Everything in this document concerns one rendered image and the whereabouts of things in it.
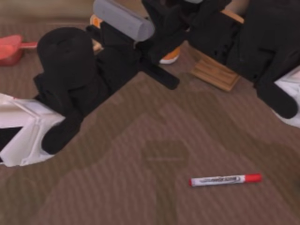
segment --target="wooden block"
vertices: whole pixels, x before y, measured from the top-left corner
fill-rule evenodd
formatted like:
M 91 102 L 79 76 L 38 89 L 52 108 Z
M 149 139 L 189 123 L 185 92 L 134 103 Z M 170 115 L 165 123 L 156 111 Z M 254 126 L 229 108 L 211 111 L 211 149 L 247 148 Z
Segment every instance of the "wooden block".
M 244 23 L 244 19 L 237 14 L 226 10 L 222 13 Z M 238 74 L 192 47 L 189 50 L 198 61 L 191 74 L 225 91 L 231 91 L 234 88 L 240 78 Z

